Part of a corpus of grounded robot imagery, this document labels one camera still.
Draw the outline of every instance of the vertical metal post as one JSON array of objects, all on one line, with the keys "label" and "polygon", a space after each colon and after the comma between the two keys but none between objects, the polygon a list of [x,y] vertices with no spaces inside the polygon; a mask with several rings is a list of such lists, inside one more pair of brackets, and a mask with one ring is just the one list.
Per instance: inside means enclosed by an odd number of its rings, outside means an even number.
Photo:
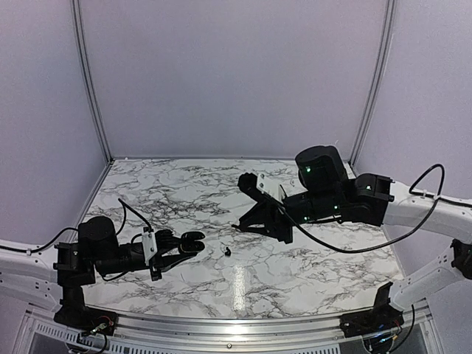
[{"label": "vertical metal post", "polygon": [[372,115],[375,109],[379,88],[381,86],[382,77],[385,72],[386,62],[389,54],[390,43],[392,40],[393,24],[395,20],[395,11],[397,7],[397,0],[387,0],[385,18],[383,20],[383,29],[381,36],[381,45],[378,49],[377,63],[375,64],[374,76],[370,85],[369,96],[367,97],[366,106],[362,116],[362,121],[358,129],[357,136],[354,141],[353,151],[351,153],[349,163],[355,168],[364,145],[367,131],[372,121]]},{"label": "vertical metal post", "polygon": [[82,69],[84,84],[90,105],[91,116],[94,121],[94,127],[97,131],[97,136],[100,142],[103,156],[107,163],[113,161],[108,140],[106,139],[105,129],[103,127],[102,115],[95,94],[94,84],[91,77],[89,58],[87,56],[87,48],[85,42],[85,35],[83,33],[82,10],[80,8],[80,0],[71,0],[72,19],[74,22],[74,33],[77,42],[77,49],[80,59],[80,67]]}]

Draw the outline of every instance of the white bracket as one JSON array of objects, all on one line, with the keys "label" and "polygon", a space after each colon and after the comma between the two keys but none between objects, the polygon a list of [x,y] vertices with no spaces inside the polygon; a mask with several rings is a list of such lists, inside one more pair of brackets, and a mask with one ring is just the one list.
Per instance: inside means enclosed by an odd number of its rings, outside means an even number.
[{"label": "white bracket", "polygon": [[282,203],[282,201],[287,197],[282,186],[276,181],[267,178],[263,173],[260,173],[257,176],[256,187],[260,192],[270,195],[273,199],[279,201],[280,203]]},{"label": "white bracket", "polygon": [[152,232],[143,232],[141,234],[142,250],[145,253],[145,263],[148,266],[149,261],[157,253],[156,237]]}]

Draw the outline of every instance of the ventilation grille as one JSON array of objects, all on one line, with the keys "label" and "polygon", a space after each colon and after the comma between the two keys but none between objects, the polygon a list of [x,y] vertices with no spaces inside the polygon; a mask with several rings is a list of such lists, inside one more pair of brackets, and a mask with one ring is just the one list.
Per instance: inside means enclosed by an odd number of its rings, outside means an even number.
[{"label": "ventilation grille", "polygon": [[[36,322],[35,332],[43,336],[47,336],[52,339],[57,339],[58,341],[64,341],[68,344],[77,345],[77,336],[79,332],[73,329],[63,329],[58,326],[54,326],[50,323],[45,322]],[[134,343],[123,343],[124,339],[116,339],[114,337],[108,337],[108,348],[105,351],[107,354],[190,354],[197,353],[191,350],[178,350],[178,351],[169,351],[169,350],[159,350],[156,348],[149,348],[145,345],[134,344]],[[81,338],[80,343],[81,347],[88,349],[92,346],[93,342],[87,340],[87,338]],[[317,347],[313,349],[306,349],[303,351],[297,350],[284,350],[272,352],[273,354],[341,354],[339,345],[334,344],[325,347]]]}]

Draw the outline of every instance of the marble surface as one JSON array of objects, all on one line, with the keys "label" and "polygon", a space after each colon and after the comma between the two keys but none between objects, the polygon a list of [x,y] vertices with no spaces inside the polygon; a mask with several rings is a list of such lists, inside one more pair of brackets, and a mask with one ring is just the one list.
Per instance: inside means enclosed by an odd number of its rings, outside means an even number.
[{"label": "marble surface", "polygon": [[[294,230],[294,242],[244,234],[231,227],[254,202],[237,188],[241,173],[264,172],[287,194],[303,191],[296,165],[259,160],[128,160],[111,168],[87,218],[107,215],[118,229],[123,198],[155,229],[205,233],[197,257],[150,281],[149,271],[84,289],[90,305],[133,313],[199,318],[280,318],[341,312],[371,306],[376,288],[402,276],[390,248],[365,254],[337,254]],[[129,215],[120,243],[142,230]],[[307,226],[339,247],[358,249],[386,240],[376,227],[360,223]],[[224,255],[225,248],[232,251]]]}]

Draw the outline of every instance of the white marble tabletop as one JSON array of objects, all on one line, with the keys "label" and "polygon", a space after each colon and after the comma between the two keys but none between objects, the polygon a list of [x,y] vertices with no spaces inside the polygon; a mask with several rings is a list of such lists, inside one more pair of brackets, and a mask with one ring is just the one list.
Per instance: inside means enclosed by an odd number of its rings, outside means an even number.
[{"label": "white marble tabletop", "polygon": [[[90,305],[133,313],[198,318],[280,318],[342,312],[371,306],[379,285],[401,279],[390,248],[365,254],[337,254],[294,230],[285,245],[231,227],[254,201],[237,188],[244,172],[280,181],[287,194],[303,191],[294,162],[267,160],[117,161],[94,199],[87,218],[107,215],[118,229],[123,198],[153,224],[180,236],[206,235],[197,257],[150,281],[149,271],[85,287]],[[129,215],[119,235],[127,243],[142,231]],[[358,249],[385,242],[383,232],[361,223],[307,226],[338,247]],[[231,257],[224,255],[231,249]]]}]

